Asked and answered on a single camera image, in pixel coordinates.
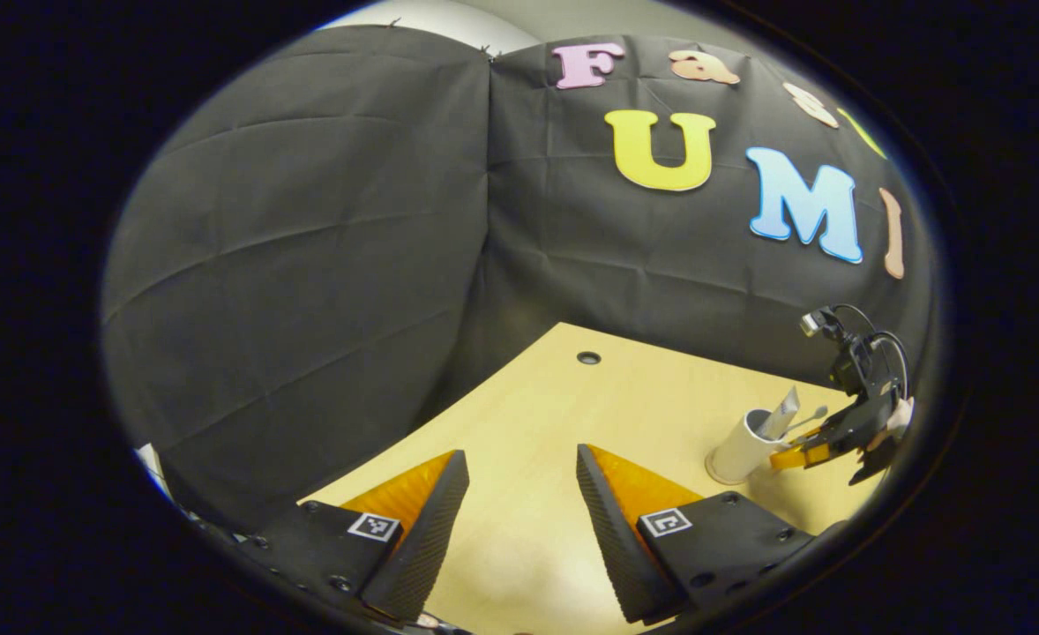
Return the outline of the white cup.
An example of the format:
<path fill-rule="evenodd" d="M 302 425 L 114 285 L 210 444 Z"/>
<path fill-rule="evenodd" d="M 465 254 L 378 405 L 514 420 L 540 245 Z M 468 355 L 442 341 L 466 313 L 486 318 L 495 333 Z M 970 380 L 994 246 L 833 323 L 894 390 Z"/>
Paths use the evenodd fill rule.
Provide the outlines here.
<path fill-rule="evenodd" d="M 766 441 L 753 433 L 751 425 L 761 418 L 760 411 L 745 411 L 732 430 L 705 455 L 705 473 L 721 485 L 741 485 L 757 470 L 769 462 L 774 452 L 785 450 L 784 436 Z"/>

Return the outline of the light wooden desktop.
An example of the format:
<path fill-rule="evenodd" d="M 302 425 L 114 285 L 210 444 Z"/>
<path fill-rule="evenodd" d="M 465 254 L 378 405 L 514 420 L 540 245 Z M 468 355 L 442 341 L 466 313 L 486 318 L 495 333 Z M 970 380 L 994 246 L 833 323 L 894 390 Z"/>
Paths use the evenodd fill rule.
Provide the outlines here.
<path fill-rule="evenodd" d="M 576 477 L 577 446 L 702 496 L 724 486 L 705 455 L 741 415 L 840 411 L 846 394 L 560 323 L 412 434 L 311 498 L 343 504 L 446 452 L 470 485 L 424 607 L 474 635 L 636 635 L 604 568 Z"/>

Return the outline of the white toothpaste tube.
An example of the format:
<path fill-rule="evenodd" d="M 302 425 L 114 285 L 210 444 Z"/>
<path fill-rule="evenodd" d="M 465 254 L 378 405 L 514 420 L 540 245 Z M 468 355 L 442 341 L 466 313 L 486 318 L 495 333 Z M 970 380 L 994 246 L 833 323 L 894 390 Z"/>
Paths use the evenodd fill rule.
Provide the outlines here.
<path fill-rule="evenodd" d="M 799 411 L 799 397 L 796 386 L 791 386 L 779 405 L 770 411 L 760 411 L 761 418 L 751 425 L 751 430 L 766 441 L 778 441 L 785 434 L 791 422 Z"/>

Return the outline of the black backdrop cloth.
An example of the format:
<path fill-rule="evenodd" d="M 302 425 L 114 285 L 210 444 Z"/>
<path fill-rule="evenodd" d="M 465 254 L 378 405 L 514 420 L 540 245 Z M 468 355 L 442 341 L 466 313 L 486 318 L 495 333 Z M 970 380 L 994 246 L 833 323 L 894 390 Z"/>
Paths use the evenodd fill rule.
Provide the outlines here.
<path fill-rule="evenodd" d="M 865 113 L 773 49 L 602 34 L 490 57 L 319 29 L 158 149 L 101 282 L 130 443 L 250 532 L 557 323 L 815 385 L 854 305 L 912 393 L 945 365 L 930 202 Z"/>

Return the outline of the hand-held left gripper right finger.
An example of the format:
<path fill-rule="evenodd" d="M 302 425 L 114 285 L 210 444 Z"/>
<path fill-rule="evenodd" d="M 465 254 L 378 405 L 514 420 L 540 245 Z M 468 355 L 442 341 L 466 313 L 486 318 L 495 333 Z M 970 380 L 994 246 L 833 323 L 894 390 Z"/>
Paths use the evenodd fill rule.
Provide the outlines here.
<path fill-rule="evenodd" d="M 629 623 L 728 611 L 814 543 L 737 491 L 701 496 L 594 444 L 577 446 L 576 477 Z"/>

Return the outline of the white toothbrush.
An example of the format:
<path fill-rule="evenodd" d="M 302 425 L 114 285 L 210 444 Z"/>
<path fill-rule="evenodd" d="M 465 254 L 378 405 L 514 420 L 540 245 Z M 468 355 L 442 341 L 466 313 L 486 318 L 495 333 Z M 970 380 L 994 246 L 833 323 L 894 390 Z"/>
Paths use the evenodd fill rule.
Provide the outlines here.
<path fill-rule="evenodd" d="M 809 415 L 809 417 L 802 419 L 802 421 L 791 423 L 788 427 L 785 427 L 782 436 L 785 436 L 788 433 L 790 433 L 790 431 L 801 429 L 801 427 L 805 426 L 806 423 L 822 421 L 822 419 L 825 418 L 826 415 L 827 415 L 827 406 L 826 405 L 819 406 L 817 411 L 814 411 L 812 415 Z"/>

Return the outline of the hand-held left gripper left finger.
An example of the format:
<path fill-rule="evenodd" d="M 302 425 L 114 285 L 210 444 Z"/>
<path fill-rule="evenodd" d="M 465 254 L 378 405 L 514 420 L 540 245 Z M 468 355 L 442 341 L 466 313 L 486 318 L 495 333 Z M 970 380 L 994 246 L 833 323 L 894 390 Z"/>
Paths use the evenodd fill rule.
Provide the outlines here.
<path fill-rule="evenodd" d="M 445 452 L 343 504 L 295 504 L 235 551 L 311 606 L 404 630 L 437 582 L 469 482 L 467 454 Z"/>

